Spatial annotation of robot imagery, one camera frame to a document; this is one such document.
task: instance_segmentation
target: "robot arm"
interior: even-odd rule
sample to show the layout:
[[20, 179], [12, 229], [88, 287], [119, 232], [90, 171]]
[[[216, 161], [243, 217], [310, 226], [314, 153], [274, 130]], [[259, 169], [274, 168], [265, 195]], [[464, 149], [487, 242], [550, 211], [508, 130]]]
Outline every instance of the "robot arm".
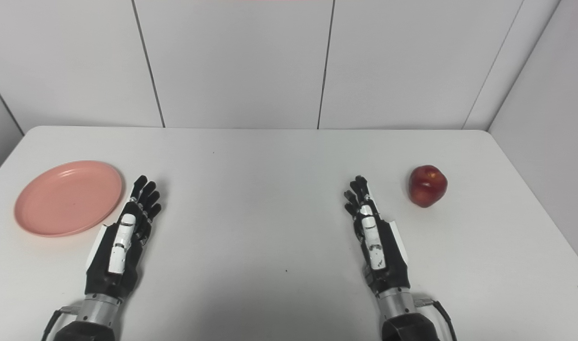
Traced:
[[43, 341], [61, 313], [77, 319], [63, 327], [54, 341], [114, 341], [111, 328], [118, 307], [137, 284], [137, 264], [161, 211], [155, 183], [145, 176], [134, 183], [117, 222], [101, 227], [87, 261], [85, 299], [80, 307], [63, 307], [51, 318]]
[[352, 216], [354, 233], [361, 243], [366, 262], [365, 279], [385, 320], [382, 340], [439, 341], [434, 324], [416, 311], [407, 276], [406, 253], [396, 225], [380, 217], [364, 177], [356, 177], [350, 182], [350, 188], [353, 192], [344, 193], [348, 200], [344, 207]]

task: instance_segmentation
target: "white table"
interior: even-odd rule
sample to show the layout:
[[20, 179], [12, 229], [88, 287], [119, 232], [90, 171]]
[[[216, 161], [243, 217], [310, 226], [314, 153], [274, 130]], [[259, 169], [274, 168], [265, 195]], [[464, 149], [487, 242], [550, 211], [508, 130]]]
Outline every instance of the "white table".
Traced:
[[[35, 128], [0, 169], [0, 340], [39, 339], [83, 296], [97, 229], [36, 237], [12, 208], [38, 174], [85, 159], [162, 193], [125, 341], [378, 341], [343, 210], [357, 174], [397, 220], [412, 291], [443, 302], [460, 340], [578, 341], [578, 258], [485, 132], [104, 127]], [[449, 189], [422, 209], [406, 179], [427, 163]]]

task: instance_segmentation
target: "black cable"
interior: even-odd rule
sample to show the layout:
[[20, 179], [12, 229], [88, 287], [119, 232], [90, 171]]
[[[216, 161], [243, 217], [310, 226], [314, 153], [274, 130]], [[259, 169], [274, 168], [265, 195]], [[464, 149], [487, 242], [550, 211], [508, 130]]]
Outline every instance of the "black cable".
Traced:
[[441, 305], [441, 302], [434, 301], [434, 302], [432, 302], [432, 305], [443, 316], [443, 319], [445, 319], [445, 322], [447, 322], [447, 326], [449, 327], [449, 332], [451, 333], [451, 339], [453, 341], [458, 341], [458, 338], [455, 336], [455, 330], [453, 330], [453, 324], [451, 323], [451, 317], [449, 317], [449, 314], [447, 313], [445, 308], [443, 308], [443, 306]]
[[49, 333], [51, 333], [53, 326], [55, 326], [55, 322], [57, 322], [57, 319], [59, 319], [61, 315], [62, 315], [61, 310], [56, 310], [53, 312], [53, 315], [51, 315], [51, 319], [49, 319], [49, 323], [47, 323], [47, 326], [45, 327], [45, 332], [43, 333], [43, 338], [40, 339], [40, 341], [47, 341], [47, 337], [49, 336]]

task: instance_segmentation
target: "silver cylinder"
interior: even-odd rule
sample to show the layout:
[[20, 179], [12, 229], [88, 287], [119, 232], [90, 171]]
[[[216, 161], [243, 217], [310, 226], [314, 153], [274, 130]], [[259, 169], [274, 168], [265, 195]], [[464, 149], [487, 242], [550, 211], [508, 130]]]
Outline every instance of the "silver cylinder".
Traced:
[[114, 322], [120, 302], [118, 298], [108, 295], [87, 294], [76, 320], [110, 327]]
[[408, 287], [392, 287], [378, 295], [379, 310], [388, 320], [399, 315], [415, 313], [415, 303]]

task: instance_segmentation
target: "red apple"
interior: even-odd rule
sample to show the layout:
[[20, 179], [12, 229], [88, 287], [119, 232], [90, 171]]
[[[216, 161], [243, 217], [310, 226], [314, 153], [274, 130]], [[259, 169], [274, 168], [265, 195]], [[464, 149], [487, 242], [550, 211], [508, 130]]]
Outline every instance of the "red apple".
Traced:
[[409, 199], [420, 207], [430, 207], [447, 191], [447, 178], [441, 171], [427, 164], [419, 166], [409, 177]]

